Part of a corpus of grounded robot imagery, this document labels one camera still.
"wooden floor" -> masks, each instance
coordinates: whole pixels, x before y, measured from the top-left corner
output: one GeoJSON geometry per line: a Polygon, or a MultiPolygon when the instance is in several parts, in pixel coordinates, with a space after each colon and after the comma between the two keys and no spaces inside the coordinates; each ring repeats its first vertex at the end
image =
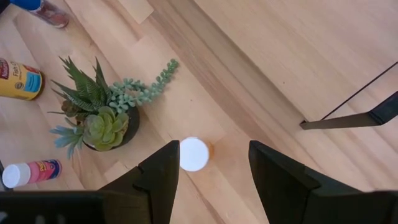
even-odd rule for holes
{"type": "MultiPolygon", "coordinates": [[[[303,131],[299,127],[306,118],[318,119],[329,113],[397,60],[398,45],[391,39],[398,34],[398,17],[392,16],[396,5],[385,14],[385,23],[377,12],[388,8],[387,3],[378,11],[363,4],[352,23],[340,27],[333,22],[333,29],[327,29],[320,24],[331,22],[335,15],[328,15],[328,11],[336,12],[338,5],[327,7],[326,1],[300,5],[299,1],[267,0],[262,2],[269,5],[258,9],[254,7],[256,0],[242,7],[233,4],[242,1],[229,4],[225,0],[52,2],[73,16],[66,29],[54,29],[15,7],[0,16],[0,57],[40,68],[47,84],[35,101],[0,99],[0,160],[6,166],[61,159],[64,167],[60,178],[19,190],[99,189],[170,140],[188,136],[204,139],[215,154],[199,172],[180,171],[171,223],[267,223],[249,168],[251,139],[360,190],[398,189],[396,119],[379,128],[303,131]],[[287,7],[300,10],[289,14],[287,7]],[[270,13],[264,15],[260,9],[270,13]],[[317,13],[305,17],[305,11],[317,13]],[[294,30],[282,30],[276,18],[286,14],[303,21],[291,24],[293,20],[286,20],[283,26],[291,24],[294,30]],[[261,30],[262,25],[274,32],[261,30]],[[344,35],[333,35],[326,46],[322,40],[330,32],[344,35]],[[369,42],[381,40],[373,45],[365,40],[355,42],[350,36],[355,32],[368,34],[369,42]],[[265,39],[257,39],[262,34],[265,39]],[[311,46],[295,48],[306,38],[318,37],[310,41],[311,46]],[[63,116],[47,113],[58,111],[62,102],[51,91],[49,80],[73,84],[58,56],[71,56],[91,76],[97,57],[108,83],[124,77],[152,82],[171,58],[181,67],[165,94],[141,108],[139,132],[128,145],[110,152],[84,148],[68,161],[66,150],[55,149],[56,136],[48,132],[64,124],[63,116]],[[295,80],[284,73],[296,68],[302,70],[292,74],[301,74],[303,82],[308,74],[313,85],[298,84],[296,88],[291,83],[295,80]],[[326,71],[331,73],[319,75],[326,71]]],[[[350,3],[341,12],[342,19],[353,12],[354,2],[359,3],[350,3]]],[[[363,112],[382,101],[396,91],[397,77],[398,70],[385,74],[331,117],[363,112]]]]}

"hardwood floor plank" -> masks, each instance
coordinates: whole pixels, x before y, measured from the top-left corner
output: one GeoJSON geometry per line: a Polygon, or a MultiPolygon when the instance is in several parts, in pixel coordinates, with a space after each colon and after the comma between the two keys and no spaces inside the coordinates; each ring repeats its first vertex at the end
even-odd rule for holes
{"type": "Polygon", "coordinates": [[[330,177],[360,190],[372,190],[375,187],[351,158],[323,131],[301,130],[293,135],[330,177]]]}
{"type": "MultiPolygon", "coordinates": [[[[109,60],[115,71],[119,67],[128,68],[129,62],[126,63],[120,58],[121,55],[125,58],[131,57],[130,48],[141,38],[139,31],[132,29],[123,16],[103,0],[84,2],[66,0],[65,2],[104,55],[117,52],[114,59],[109,60]]],[[[134,71],[118,72],[118,74],[125,77],[131,72],[134,71]]]]}
{"type": "Polygon", "coordinates": [[[188,174],[180,169],[171,223],[224,224],[220,216],[209,208],[208,201],[198,191],[188,174]]]}
{"type": "Polygon", "coordinates": [[[360,170],[366,180],[374,189],[394,189],[398,181],[395,174],[389,171],[394,166],[386,166],[384,161],[380,161],[372,153],[368,152],[368,147],[363,143],[359,136],[352,130],[327,130],[327,136],[338,146],[347,158],[360,170]]]}
{"type": "MultiPolygon", "coordinates": [[[[218,76],[220,81],[226,86],[230,86],[230,90],[237,97],[246,91],[251,98],[254,98],[255,103],[261,106],[262,111],[255,112],[257,116],[261,116],[264,110],[269,111],[270,114],[279,115],[275,119],[280,120],[283,125],[303,119],[258,67],[222,33],[193,1],[170,0],[169,2],[206,47],[211,49],[211,53],[215,55],[216,59],[228,69],[228,76],[218,76]]],[[[247,106],[250,109],[254,107],[249,103],[247,106]]]]}
{"type": "MultiPolygon", "coordinates": [[[[359,92],[327,118],[336,118],[370,111],[395,93],[397,91],[397,86],[398,65],[386,72],[363,91],[359,92]]],[[[389,121],[387,124],[371,129],[375,130],[377,134],[382,137],[381,141],[385,141],[389,144],[389,148],[393,148],[393,150],[398,152],[398,138],[396,135],[396,130],[398,129],[397,118],[389,121]]]]}
{"type": "Polygon", "coordinates": [[[213,145],[215,153],[212,161],[258,222],[267,223],[268,220],[251,175],[248,156],[250,140],[249,136],[238,130],[228,133],[213,145]]]}
{"type": "Polygon", "coordinates": [[[323,118],[398,56],[392,2],[195,1],[309,120],[323,118]]]}
{"type": "MultiPolygon", "coordinates": [[[[245,62],[245,58],[239,52],[234,52],[237,49],[234,49],[231,44],[222,44],[222,42],[228,41],[225,36],[219,34],[215,28],[211,28],[211,23],[207,21],[205,24],[213,32],[206,37],[209,43],[205,43],[204,39],[199,38],[192,30],[193,28],[185,22],[185,19],[179,16],[174,5],[167,1],[151,1],[150,3],[155,8],[155,12],[150,16],[150,21],[161,30],[161,33],[167,38],[183,62],[187,64],[197,80],[238,128],[242,129],[251,139],[260,140],[308,164],[308,166],[320,170],[305,150],[286,131],[299,128],[297,124],[303,117],[286,102],[284,97],[279,95],[275,88],[272,88],[264,80],[261,84],[266,88],[263,90],[256,88],[257,93],[248,93],[251,91],[251,86],[247,82],[245,86],[242,84],[244,81],[237,81],[235,75],[241,80],[250,80],[252,76],[253,79],[256,79],[258,76],[256,68],[253,68],[249,62],[245,62]],[[221,45],[218,49],[225,53],[220,51],[214,53],[208,47],[210,44],[221,45]],[[229,65],[236,64],[234,65],[236,69],[228,70],[222,62],[229,65]],[[246,71],[239,74],[235,70],[246,71]]],[[[190,9],[189,14],[194,19],[206,21],[204,15],[198,12],[197,7],[185,4],[188,3],[181,2],[184,9],[190,9]]]]}
{"type": "Polygon", "coordinates": [[[232,188],[213,161],[200,172],[188,173],[192,182],[225,223],[263,223],[257,220],[242,195],[232,188]]]}
{"type": "Polygon", "coordinates": [[[109,7],[113,8],[114,11],[120,13],[120,16],[126,21],[126,24],[130,26],[132,31],[138,37],[138,39],[142,38],[142,32],[140,25],[132,16],[132,12],[125,8],[120,0],[103,0],[109,7]]]}
{"type": "Polygon", "coordinates": [[[137,23],[141,24],[153,13],[154,9],[146,0],[117,0],[127,10],[137,23]]]}

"bottle label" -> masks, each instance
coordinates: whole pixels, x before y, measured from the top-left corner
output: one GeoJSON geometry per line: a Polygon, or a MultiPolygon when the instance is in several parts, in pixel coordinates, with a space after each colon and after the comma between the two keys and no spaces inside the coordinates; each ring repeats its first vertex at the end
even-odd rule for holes
{"type": "Polygon", "coordinates": [[[57,178],[62,169],[61,163],[55,159],[30,162],[28,166],[30,167],[29,184],[57,178]]]}
{"type": "Polygon", "coordinates": [[[31,100],[39,94],[42,79],[38,69],[0,58],[0,96],[31,100]]]}

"pink label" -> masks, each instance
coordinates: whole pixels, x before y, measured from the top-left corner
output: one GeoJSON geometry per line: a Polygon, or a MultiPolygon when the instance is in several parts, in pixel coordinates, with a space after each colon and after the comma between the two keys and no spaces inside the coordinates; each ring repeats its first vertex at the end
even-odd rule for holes
{"type": "Polygon", "coordinates": [[[30,162],[30,179],[28,184],[57,178],[61,174],[60,161],[52,159],[47,161],[30,162]]]}

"yellow supplement bottle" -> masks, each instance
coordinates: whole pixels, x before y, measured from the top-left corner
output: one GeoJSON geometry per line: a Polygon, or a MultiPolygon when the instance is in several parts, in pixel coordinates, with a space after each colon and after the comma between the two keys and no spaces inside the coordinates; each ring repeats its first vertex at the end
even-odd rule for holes
{"type": "Polygon", "coordinates": [[[40,70],[0,58],[0,96],[33,100],[43,87],[40,70]]]}

